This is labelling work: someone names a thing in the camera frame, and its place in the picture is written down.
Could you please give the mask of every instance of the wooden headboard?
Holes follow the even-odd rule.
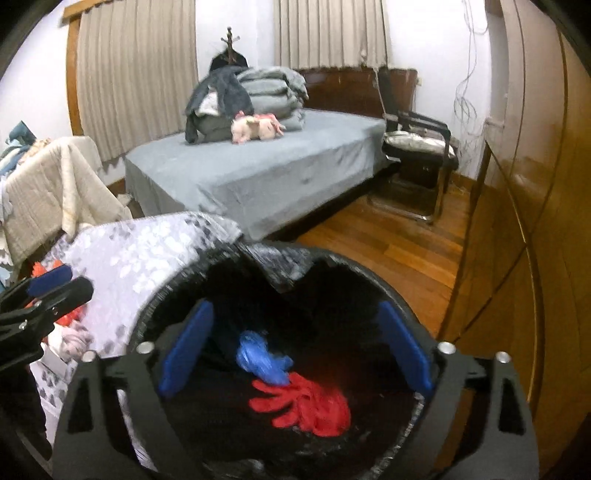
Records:
[[[372,69],[314,69],[300,73],[306,78],[310,95],[306,108],[382,117],[384,111]],[[390,77],[399,108],[411,110],[417,71],[392,69]]]

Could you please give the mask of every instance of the blue glove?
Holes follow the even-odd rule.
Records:
[[[268,385],[289,385],[287,375],[294,362],[288,356],[275,356],[267,350],[267,342],[256,332],[247,330],[240,335],[236,363],[243,370],[255,374]]]

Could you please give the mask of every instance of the beige curtain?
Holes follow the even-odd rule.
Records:
[[[274,0],[274,4],[278,64],[292,69],[388,64],[386,0]]]
[[[103,161],[183,130],[196,82],[195,0],[115,0],[82,15],[80,120]]]

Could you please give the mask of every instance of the wooden coat rack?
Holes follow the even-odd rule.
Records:
[[[228,27],[228,33],[226,34],[226,38],[221,38],[220,40],[222,40],[227,46],[228,46],[228,65],[234,65],[236,63],[236,56],[234,55],[234,47],[233,44],[234,42],[240,40],[240,37],[236,37],[234,38],[232,35],[232,27]]]

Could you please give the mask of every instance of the black plastic bag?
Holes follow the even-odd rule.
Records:
[[[423,402],[407,385],[374,322],[387,301],[413,336],[433,340],[406,302],[357,263],[293,244],[237,244],[180,271],[145,306],[128,350],[158,345],[203,299],[215,323],[185,388],[163,401],[183,445],[212,478],[375,478],[400,448]],[[278,429],[249,408],[261,396],[235,361],[239,334],[265,335],[293,371],[345,395],[351,427],[322,438]]]

